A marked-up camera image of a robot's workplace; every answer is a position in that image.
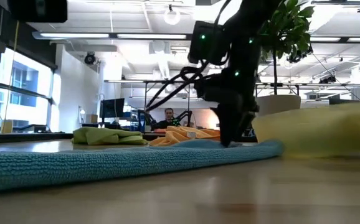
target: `green cloth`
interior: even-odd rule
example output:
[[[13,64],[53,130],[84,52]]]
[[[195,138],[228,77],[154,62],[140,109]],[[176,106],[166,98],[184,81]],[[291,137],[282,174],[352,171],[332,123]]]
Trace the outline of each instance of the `green cloth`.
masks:
[[[145,145],[147,140],[138,131],[124,131],[108,128],[83,127],[73,131],[74,144],[88,144],[89,146],[104,144],[132,144]]]

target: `yellow cloth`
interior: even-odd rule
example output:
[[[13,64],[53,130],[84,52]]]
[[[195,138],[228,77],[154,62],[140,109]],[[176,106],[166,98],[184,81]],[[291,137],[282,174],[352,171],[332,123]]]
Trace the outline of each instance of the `yellow cloth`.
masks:
[[[83,127],[73,131],[74,144],[88,144],[89,146],[104,144],[134,144],[145,145],[147,140],[138,131],[115,130],[108,128]]]
[[[331,157],[360,152],[360,103],[300,109],[257,117],[259,142],[281,140],[283,156]]]
[[[196,128],[188,128],[183,126],[179,126],[179,127],[168,126],[165,137],[157,138],[154,141],[151,141],[149,145],[171,146],[181,141],[190,140],[191,138],[187,137],[187,132],[196,133],[196,139],[220,140],[220,131],[218,130],[208,130],[208,129],[198,130]]]

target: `orange cloth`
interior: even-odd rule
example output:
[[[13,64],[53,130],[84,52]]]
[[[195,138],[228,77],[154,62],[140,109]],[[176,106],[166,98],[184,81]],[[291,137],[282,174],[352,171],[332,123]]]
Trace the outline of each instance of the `orange cloth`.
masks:
[[[161,128],[155,129],[154,133],[166,133],[166,129],[161,129]]]
[[[149,143],[150,146],[171,146],[173,144],[179,143],[181,141],[187,141],[191,138],[187,137],[187,132],[196,133],[196,139],[211,139],[211,140],[220,140],[220,131],[218,130],[208,130],[202,129],[198,130],[196,128],[188,127],[175,127],[168,126],[166,129],[165,137],[157,138],[154,141]]]

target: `security camera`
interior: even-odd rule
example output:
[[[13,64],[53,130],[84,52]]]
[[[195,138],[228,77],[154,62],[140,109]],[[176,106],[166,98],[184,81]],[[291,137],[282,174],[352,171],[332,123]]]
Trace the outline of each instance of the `security camera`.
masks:
[[[86,65],[95,65],[97,63],[97,58],[95,57],[95,52],[87,52],[85,57]]]

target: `wooden table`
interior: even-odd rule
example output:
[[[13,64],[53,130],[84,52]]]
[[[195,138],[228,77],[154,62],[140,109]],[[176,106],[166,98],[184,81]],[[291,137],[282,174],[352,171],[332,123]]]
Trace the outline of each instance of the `wooden table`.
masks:
[[[95,149],[68,141],[0,151]],[[360,161],[270,159],[0,194],[0,223],[360,224]]]

